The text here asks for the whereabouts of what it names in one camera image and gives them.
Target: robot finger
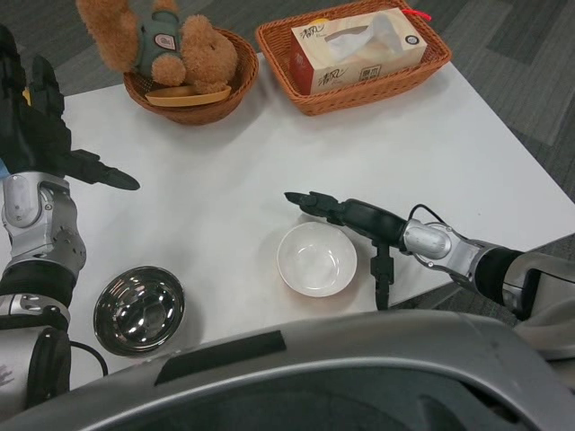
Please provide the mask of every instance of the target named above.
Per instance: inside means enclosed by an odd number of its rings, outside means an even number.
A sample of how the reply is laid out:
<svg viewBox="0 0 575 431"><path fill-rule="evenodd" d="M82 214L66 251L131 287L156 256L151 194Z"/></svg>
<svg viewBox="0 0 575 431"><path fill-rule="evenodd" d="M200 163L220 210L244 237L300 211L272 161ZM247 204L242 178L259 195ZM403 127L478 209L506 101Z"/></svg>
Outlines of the robot finger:
<svg viewBox="0 0 575 431"><path fill-rule="evenodd" d="M54 68L49 61L36 56L32 64L30 85L32 107L50 119L61 119L64 112L64 95L60 92Z"/></svg>
<svg viewBox="0 0 575 431"><path fill-rule="evenodd" d="M14 37L2 24L0 24L0 85L0 100L10 99L25 103L22 92L26 87L26 73L20 64Z"/></svg>
<svg viewBox="0 0 575 431"><path fill-rule="evenodd" d="M77 180L94 184L100 182L117 189L138 190L139 183L116 168L100 162L100 156L85 150L75 150L59 159L60 168L66 175Z"/></svg>
<svg viewBox="0 0 575 431"><path fill-rule="evenodd" d="M294 192L288 192L285 195L289 202L298 205L303 212L311 216L325 217L328 222L341 225L338 215L342 207L333 196L314 191L311 191L309 195Z"/></svg>

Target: black cable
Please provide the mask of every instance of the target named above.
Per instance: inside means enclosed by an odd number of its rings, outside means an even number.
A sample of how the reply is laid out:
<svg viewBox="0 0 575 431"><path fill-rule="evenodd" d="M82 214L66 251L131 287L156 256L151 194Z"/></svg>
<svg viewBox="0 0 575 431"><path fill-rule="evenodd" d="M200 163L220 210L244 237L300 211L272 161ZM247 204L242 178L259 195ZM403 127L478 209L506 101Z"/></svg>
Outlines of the black cable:
<svg viewBox="0 0 575 431"><path fill-rule="evenodd" d="M108 364L106 364L105 359L103 358L102 355L100 355L100 353L98 352L98 350L96 350L93 347L90 346L86 346L83 343L78 343L77 341L70 341L70 346L71 347L76 347L76 348L80 348L85 352L88 352L89 354L91 354L93 357L95 357L98 362L100 363L100 366L102 367L102 374L105 377L106 375L108 375Z"/></svg>
<svg viewBox="0 0 575 431"><path fill-rule="evenodd" d="M409 216L408 220L413 219L413 216L415 215L415 211L417 211L419 208L425 209L428 213L430 213L432 216L434 216L435 218L437 218L438 222L443 223L443 224L445 223L445 222L443 221L443 218L441 218L439 215L437 215L437 213L436 213L435 211L433 211L433 210L432 210L431 208L429 208L427 205L423 205L423 204L417 204L415 207L413 207L413 208L411 209L410 216Z"/></svg>

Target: teddy bear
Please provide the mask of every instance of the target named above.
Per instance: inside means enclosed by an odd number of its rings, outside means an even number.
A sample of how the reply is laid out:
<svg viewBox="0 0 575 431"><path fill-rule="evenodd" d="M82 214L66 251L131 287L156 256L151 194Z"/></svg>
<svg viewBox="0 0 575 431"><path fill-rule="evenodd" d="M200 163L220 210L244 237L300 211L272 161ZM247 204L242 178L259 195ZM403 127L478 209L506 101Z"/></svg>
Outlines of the teddy bear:
<svg viewBox="0 0 575 431"><path fill-rule="evenodd" d="M166 86L192 85L198 94L220 92L234 77L232 42L205 16L190 16L181 25L174 0L155 0L144 20L128 0L76 0L76 5L112 70L137 72Z"/></svg>

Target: gray carpet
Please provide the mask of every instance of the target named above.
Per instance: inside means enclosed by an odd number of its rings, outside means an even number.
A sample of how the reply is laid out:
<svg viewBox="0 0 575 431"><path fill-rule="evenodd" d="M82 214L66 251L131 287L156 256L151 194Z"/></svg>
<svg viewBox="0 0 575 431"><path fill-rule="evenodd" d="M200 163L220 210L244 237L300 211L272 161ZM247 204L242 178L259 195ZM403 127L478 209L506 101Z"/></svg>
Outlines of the gray carpet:
<svg viewBox="0 0 575 431"><path fill-rule="evenodd" d="M237 0L179 3L183 13L203 13L255 46L254 31L263 22L347 1L243 0L241 7ZM144 13L151 1L133 4ZM434 17L431 25L454 51L457 68L574 199L575 0L412 0L410 4ZM26 66L37 52L52 62L65 94L121 81L102 64L72 0L3 0L0 22L16 36ZM575 237L546 245L542 251L575 259ZM403 307L423 304L429 304L427 296ZM439 308L514 323L499 306L466 292L451 296Z"/></svg>

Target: stainless steel bowl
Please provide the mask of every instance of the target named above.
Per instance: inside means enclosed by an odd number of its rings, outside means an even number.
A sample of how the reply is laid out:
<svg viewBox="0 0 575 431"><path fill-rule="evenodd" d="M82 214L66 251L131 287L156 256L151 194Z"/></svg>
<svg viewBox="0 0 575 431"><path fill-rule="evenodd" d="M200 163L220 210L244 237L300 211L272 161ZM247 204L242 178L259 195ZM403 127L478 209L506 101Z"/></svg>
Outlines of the stainless steel bowl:
<svg viewBox="0 0 575 431"><path fill-rule="evenodd" d="M104 289L93 314L96 337L109 352L137 356L162 346L178 329L183 289L165 269L134 268Z"/></svg>

